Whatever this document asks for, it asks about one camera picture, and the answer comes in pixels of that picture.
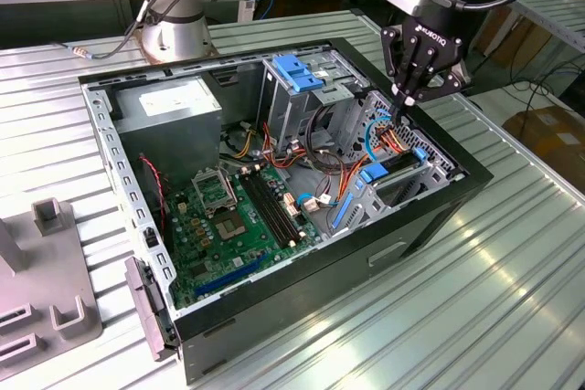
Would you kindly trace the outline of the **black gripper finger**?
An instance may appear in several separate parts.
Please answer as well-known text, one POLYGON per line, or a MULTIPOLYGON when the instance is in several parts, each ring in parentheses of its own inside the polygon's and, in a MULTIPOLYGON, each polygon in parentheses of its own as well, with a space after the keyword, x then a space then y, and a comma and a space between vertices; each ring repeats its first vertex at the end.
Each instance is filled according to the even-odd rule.
POLYGON ((398 125, 410 107, 461 91, 471 84, 458 53, 422 49, 407 53, 398 68, 398 125))
POLYGON ((406 108, 412 105, 413 91, 412 60, 414 56, 414 27, 386 26, 381 30, 381 43, 385 61, 385 72, 394 79, 391 119, 395 127, 400 126, 406 108))

